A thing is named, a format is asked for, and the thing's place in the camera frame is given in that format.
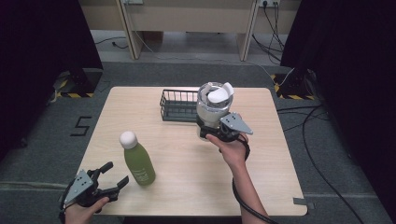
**table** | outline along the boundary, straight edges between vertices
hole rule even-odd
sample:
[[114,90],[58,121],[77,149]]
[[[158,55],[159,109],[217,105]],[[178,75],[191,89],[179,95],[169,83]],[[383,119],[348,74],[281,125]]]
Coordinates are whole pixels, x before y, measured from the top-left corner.
[[143,43],[141,31],[235,33],[241,61],[248,46],[259,8],[258,0],[144,0],[143,5],[117,1],[125,20],[133,59]]
[[[80,169],[96,169],[113,161],[99,177],[99,188],[115,187],[126,175],[130,183],[119,200],[107,204],[101,215],[116,216],[240,216],[233,196],[232,174],[218,149],[202,141],[196,125],[162,121],[164,89],[188,87],[115,87],[93,131]],[[264,88],[235,88],[232,112],[238,112],[253,130],[247,168],[270,216],[303,216],[305,205],[272,95]],[[130,174],[120,145],[120,134],[131,130],[151,157],[157,177],[140,187]]]

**black wire basket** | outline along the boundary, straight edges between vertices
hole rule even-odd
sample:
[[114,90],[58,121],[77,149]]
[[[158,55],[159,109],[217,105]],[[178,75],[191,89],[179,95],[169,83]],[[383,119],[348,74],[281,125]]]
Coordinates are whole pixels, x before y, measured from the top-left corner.
[[163,90],[163,121],[196,122],[198,91]]

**white lid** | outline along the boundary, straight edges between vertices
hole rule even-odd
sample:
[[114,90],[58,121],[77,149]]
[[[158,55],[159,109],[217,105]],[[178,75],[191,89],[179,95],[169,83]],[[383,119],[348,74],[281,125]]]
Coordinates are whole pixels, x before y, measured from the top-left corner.
[[233,86],[230,83],[226,82],[224,85],[217,89],[216,91],[212,91],[207,95],[207,99],[213,104],[218,104],[220,102],[228,100],[230,96],[233,95]]
[[125,149],[134,148],[137,145],[136,134],[131,131],[122,133],[120,136],[120,143]]

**electrical socket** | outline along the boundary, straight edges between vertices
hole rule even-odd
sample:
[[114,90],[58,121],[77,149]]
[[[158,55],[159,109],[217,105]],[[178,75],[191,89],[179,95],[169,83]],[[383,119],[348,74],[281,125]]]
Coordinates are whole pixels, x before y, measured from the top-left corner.
[[263,7],[264,1],[267,2],[267,7],[275,7],[274,3],[277,3],[278,6],[280,4],[280,0],[260,0],[259,7]]
[[143,5],[143,0],[122,0],[123,4],[128,5]]

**hand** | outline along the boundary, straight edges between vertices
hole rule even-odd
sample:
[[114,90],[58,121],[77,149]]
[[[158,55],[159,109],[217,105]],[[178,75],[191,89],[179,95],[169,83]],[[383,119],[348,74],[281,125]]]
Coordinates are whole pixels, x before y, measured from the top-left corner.
[[78,204],[73,204],[65,211],[66,224],[88,224],[93,214],[105,206],[109,199],[107,197],[100,199],[91,207],[82,207]]
[[[241,139],[242,141],[248,141],[248,137],[244,133],[241,134],[242,136],[239,136],[239,139]],[[245,166],[246,149],[241,142],[235,140],[226,143],[219,140],[216,136],[212,134],[207,134],[206,139],[219,147],[223,159],[227,162],[231,169],[240,167],[241,165]]]

